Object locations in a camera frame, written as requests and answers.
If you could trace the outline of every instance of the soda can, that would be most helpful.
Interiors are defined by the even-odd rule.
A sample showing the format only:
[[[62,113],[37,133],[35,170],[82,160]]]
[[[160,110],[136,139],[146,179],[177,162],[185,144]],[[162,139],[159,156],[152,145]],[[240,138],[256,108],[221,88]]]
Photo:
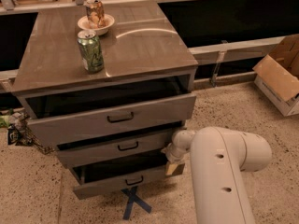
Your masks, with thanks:
[[[100,38],[93,30],[83,30],[78,33],[78,46],[84,68],[90,72],[99,72],[104,68],[104,59]]]
[[[105,13],[100,0],[87,0],[86,13],[92,29],[105,27]]]

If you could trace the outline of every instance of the brown can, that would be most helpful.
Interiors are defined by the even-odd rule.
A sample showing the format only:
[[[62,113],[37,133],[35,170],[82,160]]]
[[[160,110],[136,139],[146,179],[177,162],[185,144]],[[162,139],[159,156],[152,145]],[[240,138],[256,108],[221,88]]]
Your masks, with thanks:
[[[105,27],[105,13],[100,0],[87,0],[87,18],[92,29]]]

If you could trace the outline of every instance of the green can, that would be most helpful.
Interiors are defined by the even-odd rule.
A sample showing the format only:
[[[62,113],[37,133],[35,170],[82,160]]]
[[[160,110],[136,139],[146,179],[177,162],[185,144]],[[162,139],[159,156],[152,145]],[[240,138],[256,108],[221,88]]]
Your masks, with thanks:
[[[100,38],[93,30],[78,33],[78,46],[84,68],[90,73],[99,72],[104,68],[104,59]]]

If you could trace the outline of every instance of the cabinet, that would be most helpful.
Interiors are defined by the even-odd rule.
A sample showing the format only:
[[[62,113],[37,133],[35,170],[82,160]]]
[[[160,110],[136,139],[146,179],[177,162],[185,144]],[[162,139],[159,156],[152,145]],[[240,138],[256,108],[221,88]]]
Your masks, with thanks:
[[[192,116],[197,62],[156,2],[105,6],[105,68],[88,74],[77,45],[85,7],[38,12],[12,87],[28,125],[87,198],[166,178],[161,152]]]

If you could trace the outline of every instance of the drawer handle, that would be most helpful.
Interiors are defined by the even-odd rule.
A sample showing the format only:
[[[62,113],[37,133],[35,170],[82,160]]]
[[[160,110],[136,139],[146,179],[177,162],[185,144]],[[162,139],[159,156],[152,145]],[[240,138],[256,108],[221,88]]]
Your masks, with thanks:
[[[119,151],[126,151],[126,150],[130,150],[130,149],[134,149],[134,148],[138,148],[139,143],[138,141],[135,142],[135,145],[133,147],[126,147],[126,148],[121,148],[121,146],[118,146]]]
[[[140,177],[140,180],[134,182],[134,183],[130,183],[127,179],[125,179],[125,183],[127,184],[127,186],[132,186],[132,185],[136,185],[138,183],[142,183],[143,182],[143,175]]]
[[[133,117],[134,117],[134,113],[130,112],[130,114],[124,115],[124,116],[117,116],[117,117],[107,116],[107,120],[109,123],[117,123],[117,122],[131,120],[131,119],[133,119]]]

